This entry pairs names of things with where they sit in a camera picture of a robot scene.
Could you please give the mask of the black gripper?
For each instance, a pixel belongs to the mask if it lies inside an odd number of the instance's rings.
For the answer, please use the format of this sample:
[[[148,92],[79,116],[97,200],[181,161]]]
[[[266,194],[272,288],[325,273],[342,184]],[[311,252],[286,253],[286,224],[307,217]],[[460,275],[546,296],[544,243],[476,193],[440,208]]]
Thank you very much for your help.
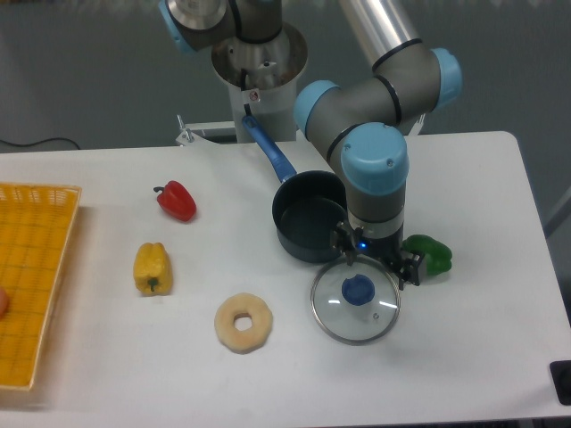
[[[417,251],[401,251],[402,227],[381,238],[367,237],[361,227],[352,229],[345,221],[338,222],[330,233],[330,244],[352,266],[358,255],[381,262],[397,262],[394,273],[398,277],[400,291],[407,284],[421,285],[425,278],[425,254]]]

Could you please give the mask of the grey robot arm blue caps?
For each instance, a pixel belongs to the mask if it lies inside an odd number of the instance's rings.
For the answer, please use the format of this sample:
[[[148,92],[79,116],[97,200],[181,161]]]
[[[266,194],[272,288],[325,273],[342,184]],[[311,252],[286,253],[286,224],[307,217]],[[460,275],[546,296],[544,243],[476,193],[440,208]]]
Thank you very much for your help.
[[[238,141],[257,143],[281,179],[272,216],[282,247],[310,263],[364,255],[401,284],[419,284],[428,253],[402,243],[409,159],[398,127],[459,96],[457,59],[425,47],[398,2],[344,1],[372,77],[347,89],[328,80],[298,89],[307,46],[279,1],[159,8],[180,50],[211,49]]]

